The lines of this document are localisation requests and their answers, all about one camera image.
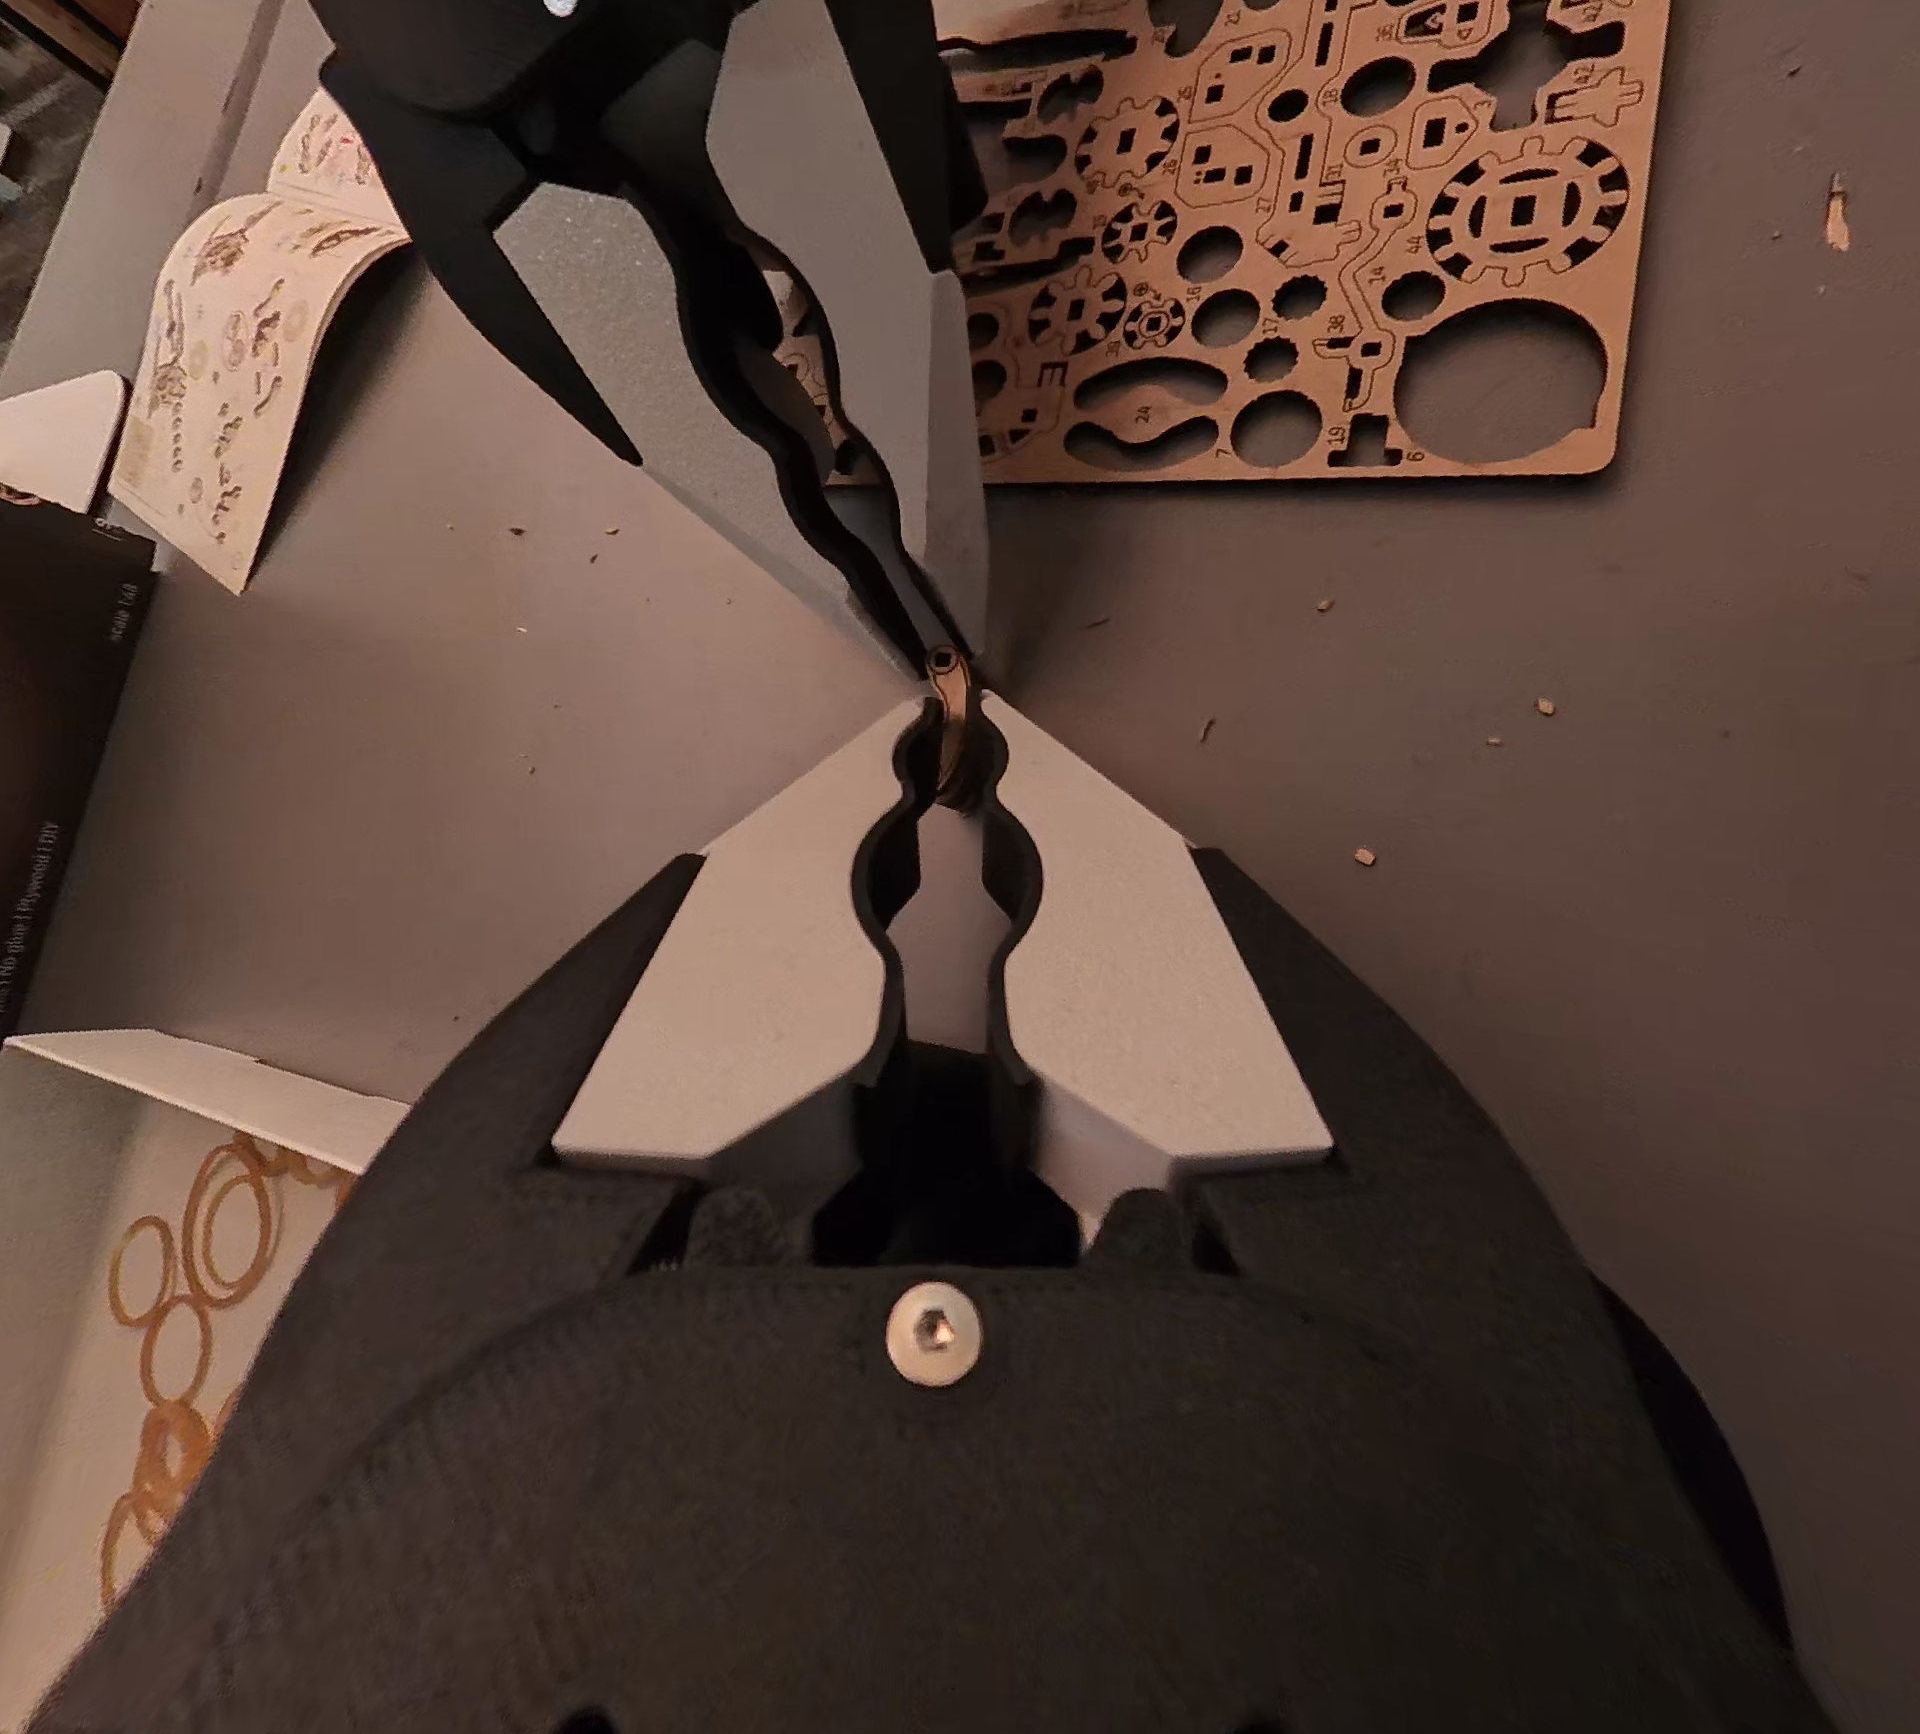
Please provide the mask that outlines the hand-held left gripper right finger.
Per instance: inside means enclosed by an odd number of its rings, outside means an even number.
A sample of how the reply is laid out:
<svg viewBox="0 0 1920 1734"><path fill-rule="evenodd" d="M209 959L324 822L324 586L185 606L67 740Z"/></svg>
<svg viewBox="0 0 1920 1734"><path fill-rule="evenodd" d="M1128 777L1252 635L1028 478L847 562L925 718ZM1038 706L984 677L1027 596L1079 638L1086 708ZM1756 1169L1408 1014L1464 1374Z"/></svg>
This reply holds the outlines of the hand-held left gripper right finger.
<svg viewBox="0 0 1920 1734"><path fill-rule="evenodd" d="M983 713L997 802L1038 855L1003 988L1040 1180L1092 1234L1128 1191L1323 1161L1332 1131L1195 845L1014 706Z"/></svg>

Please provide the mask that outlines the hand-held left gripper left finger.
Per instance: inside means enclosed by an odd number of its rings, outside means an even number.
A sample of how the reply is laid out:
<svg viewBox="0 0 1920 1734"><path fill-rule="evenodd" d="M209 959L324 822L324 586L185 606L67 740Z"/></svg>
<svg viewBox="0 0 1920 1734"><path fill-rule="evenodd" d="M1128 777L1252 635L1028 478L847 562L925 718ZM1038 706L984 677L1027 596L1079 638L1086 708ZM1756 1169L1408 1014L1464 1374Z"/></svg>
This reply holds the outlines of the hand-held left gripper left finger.
<svg viewBox="0 0 1920 1734"><path fill-rule="evenodd" d="M938 779L941 703L908 697L709 842L550 1140L566 1169L754 1189L806 1241L905 1038L890 921Z"/></svg>

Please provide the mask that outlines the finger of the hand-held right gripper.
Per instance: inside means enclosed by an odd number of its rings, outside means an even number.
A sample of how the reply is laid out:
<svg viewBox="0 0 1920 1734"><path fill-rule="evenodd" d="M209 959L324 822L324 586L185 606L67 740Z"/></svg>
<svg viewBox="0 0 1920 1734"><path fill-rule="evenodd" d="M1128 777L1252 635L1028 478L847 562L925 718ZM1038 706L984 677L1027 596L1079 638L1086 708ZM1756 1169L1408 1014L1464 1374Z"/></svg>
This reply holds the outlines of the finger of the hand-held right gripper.
<svg viewBox="0 0 1920 1734"><path fill-rule="evenodd" d="M823 307L715 172L725 49L684 40L617 90L548 96L534 129L552 139L529 150L533 181L493 222L493 253L584 378L607 417L595 433L918 683L944 613L900 556L895 483L845 417ZM907 157L932 169L931 244L861 96L942 270L944 80L907 113Z"/></svg>
<svg viewBox="0 0 1920 1734"><path fill-rule="evenodd" d="M967 296L932 267L828 0L734 15L715 90L715 173L828 325L847 423L893 483L896 548L968 654L986 642L990 525Z"/></svg>

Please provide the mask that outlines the small curved wooden model part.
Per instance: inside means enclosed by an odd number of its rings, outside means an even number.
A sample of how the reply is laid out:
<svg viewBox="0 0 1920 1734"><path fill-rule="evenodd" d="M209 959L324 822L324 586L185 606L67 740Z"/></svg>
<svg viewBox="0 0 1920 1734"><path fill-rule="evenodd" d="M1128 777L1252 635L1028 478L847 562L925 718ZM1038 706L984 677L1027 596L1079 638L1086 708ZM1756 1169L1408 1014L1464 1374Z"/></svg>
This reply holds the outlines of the small curved wooden model part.
<svg viewBox="0 0 1920 1734"><path fill-rule="evenodd" d="M941 703L934 800L946 810L972 816L983 805L994 772L994 747L972 661L963 648L944 642L926 654L925 677Z"/></svg>

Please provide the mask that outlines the laser-cut plywood parts sheet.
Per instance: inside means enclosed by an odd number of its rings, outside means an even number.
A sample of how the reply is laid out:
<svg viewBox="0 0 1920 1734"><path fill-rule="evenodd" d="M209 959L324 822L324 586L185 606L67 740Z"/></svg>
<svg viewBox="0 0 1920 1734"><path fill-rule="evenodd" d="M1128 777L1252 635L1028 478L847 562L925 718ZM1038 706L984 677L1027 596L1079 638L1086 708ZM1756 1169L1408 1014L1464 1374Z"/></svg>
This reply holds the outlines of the laser-cut plywood parts sheet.
<svg viewBox="0 0 1920 1734"><path fill-rule="evenodd" d="M1671 0L936 0L1003 492L1589 476Z"/></svg>

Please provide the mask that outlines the illustrated instruction booklet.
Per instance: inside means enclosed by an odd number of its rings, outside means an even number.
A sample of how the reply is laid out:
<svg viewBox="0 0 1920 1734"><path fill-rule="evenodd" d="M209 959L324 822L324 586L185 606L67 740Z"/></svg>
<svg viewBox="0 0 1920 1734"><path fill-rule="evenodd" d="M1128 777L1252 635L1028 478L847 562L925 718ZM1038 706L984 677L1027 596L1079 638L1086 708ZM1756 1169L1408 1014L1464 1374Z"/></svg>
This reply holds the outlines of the illustrated instruction booklet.
<svg viewBox="0 0 1920 1734"><path fill-rule="evenodd" d="M266 185L205 209L165 255L108 498L242 593L324 334L408 244L371 148L314 90Z"/></svg>

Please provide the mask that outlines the pile of tan rubber bands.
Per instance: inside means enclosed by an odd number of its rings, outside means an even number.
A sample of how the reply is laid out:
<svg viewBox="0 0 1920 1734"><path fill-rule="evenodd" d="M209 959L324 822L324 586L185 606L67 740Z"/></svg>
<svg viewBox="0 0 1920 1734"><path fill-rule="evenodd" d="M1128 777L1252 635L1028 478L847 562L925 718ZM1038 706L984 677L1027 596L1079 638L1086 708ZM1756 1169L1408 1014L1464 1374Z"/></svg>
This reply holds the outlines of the pile of tan rubber bands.
<svg viewBox="0 0 1920 1734"><path fill-rule="evenodd" d="M171 1211L133 1217L106 1267L111 1323L136 1340L138 1428L101 1534L111 1611L205 1478L266 1327L360 1173L232 1130Z"/></svg>

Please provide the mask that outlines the white cardboard flap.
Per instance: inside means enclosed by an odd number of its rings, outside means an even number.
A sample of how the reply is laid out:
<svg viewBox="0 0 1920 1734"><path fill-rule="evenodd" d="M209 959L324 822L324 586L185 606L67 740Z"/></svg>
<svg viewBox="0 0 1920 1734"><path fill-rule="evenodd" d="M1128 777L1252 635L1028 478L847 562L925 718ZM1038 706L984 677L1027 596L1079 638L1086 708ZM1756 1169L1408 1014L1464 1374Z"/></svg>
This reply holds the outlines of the white cardboard flap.
<svg viewBox="0 0 1920 1734"><path fill-rule="evenodd" d="M131 384L113 370L2 402L2 498L91 518L118 448Z"/></svg>

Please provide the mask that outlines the white cardboard box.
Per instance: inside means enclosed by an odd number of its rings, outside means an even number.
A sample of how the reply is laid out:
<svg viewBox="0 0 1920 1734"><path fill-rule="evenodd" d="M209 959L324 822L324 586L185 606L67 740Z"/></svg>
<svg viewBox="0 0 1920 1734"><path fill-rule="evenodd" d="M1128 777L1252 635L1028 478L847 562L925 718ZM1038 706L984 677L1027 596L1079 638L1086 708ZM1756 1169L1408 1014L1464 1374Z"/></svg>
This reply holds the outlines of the white cardboard box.
<svg viewBox="0 0 1920 1734"><path fill-rule="evenodd" d="M2 1071L2 1726L108 1610L101 1534L138 1429L136 1340L106 1270L241 1130L362 1173L402 1101L154 1027L16 1034Z"/></svg>

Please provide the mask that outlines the black booklet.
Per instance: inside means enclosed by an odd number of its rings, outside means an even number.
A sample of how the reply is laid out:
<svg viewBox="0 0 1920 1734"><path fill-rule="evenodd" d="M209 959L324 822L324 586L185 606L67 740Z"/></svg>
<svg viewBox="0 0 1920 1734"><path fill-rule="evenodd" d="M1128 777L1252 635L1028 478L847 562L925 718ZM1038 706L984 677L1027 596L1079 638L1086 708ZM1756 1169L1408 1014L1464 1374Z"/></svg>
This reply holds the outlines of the black booklet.
<svg viewBox="0 0 1920 1734"><path fill-rule="evenodd" d="M2 503L2 1034L23 1023L156 588L154 544Z"/></svg>

